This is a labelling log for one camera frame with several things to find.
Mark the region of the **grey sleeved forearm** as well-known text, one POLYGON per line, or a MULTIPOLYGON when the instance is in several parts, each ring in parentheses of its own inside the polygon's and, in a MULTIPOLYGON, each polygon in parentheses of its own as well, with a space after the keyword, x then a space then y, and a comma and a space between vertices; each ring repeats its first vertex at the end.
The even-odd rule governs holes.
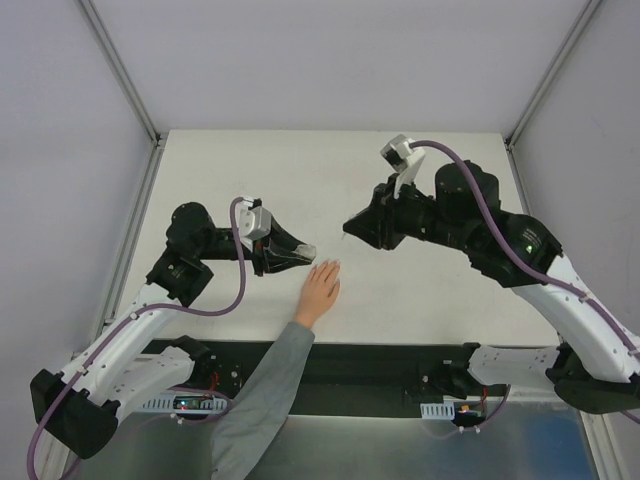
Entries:
POLYGON ((213 479, 244 479, 259 463, 288 418, 314 339, 290 322, 270 346, 214 427, 213 479))

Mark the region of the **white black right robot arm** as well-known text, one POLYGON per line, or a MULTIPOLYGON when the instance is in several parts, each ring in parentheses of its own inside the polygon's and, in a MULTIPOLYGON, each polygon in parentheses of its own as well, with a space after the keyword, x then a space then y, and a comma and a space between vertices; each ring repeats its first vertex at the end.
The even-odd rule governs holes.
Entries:
POLYGON ((435 193, 392 174, 344 233, 391 251, 414 238, 462 252, 483 276, 529 303, 560 335, 557 346, 510 348, 467 343, 467 356, 430 378, 463 398, 482 386, 550 391, 590 414, 639 407, 639 338, 580 280, 560 242, 537 219, 502 209, 499 181, 469 160, 440 167, 435 193))

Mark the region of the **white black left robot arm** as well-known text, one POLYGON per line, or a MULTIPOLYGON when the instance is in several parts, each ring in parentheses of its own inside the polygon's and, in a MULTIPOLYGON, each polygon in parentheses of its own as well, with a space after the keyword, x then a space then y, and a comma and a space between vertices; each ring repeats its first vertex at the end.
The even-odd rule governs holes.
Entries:
POLYGON ((206 208, 189 202, 171 215, 166 247, 130 306, 83 353, 57 373, 35 375, 30 392, 38 432, 48 432, 82 460, 102 450, 120 423, 176 386, 207 396, 235 396, 241 367, 183 335, 143 365, 135 360, 180 314, 205 316, 193 303, 213 278, 209 262, 236 261, 257 276, 311 264, 316 249, 289 234, 259 199, 237 198, 231 225, 215 226, 206 208))

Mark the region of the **mannequin hand with nails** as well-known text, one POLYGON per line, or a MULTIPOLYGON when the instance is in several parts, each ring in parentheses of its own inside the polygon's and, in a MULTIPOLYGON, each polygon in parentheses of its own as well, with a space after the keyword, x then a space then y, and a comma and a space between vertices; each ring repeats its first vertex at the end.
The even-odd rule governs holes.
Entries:
POLYGON ((340 292, 337 260, 314 265, 302 285, 294 322, 311 329, 335 304, 340 292))

